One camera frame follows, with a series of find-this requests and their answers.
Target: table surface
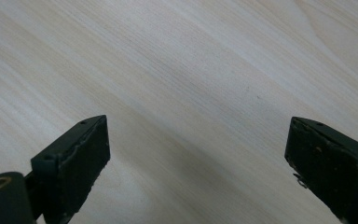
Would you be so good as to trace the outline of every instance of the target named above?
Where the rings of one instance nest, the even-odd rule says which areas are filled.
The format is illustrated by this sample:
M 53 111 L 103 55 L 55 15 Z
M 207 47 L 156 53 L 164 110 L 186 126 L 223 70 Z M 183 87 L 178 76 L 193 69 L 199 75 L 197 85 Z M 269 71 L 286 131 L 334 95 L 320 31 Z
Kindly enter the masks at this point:
M 358 1 L 0 0 L 0 173 L 101 114 L 72 223 L 339 223 L 283 153 L 292 116 L 358 140 Z

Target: light wood surface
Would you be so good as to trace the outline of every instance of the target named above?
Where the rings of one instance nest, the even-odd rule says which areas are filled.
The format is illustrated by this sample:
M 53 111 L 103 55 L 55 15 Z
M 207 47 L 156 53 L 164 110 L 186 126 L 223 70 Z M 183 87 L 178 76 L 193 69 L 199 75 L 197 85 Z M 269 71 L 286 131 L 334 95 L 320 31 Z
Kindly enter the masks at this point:
M 283 152 L 292 116 L 358 140 L 358 1 L 0 0 L 0 173 L 100 114 L 71 223 L 339 223 Z

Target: wood grain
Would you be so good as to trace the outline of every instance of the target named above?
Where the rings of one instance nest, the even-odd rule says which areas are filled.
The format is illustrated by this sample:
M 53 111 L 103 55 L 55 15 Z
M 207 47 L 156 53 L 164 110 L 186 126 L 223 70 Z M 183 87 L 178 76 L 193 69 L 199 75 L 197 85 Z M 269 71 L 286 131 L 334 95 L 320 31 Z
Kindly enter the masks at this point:
M 358 140 L 358 1 L 0 0 L 0 173 L 100 114 L 72 223 L 339 223 L 283 152 L 292 116 Z

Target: wooden table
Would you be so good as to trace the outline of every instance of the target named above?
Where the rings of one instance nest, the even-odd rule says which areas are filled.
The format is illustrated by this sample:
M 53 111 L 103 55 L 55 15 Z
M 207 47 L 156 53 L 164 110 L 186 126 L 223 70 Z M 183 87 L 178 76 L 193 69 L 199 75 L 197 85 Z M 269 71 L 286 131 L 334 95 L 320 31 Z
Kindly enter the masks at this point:
M 358 1 L 0 0 L 0 173 L 100 114 L 71 223 L 339 223 L 283 153 L 292 116 L 358 140 Z

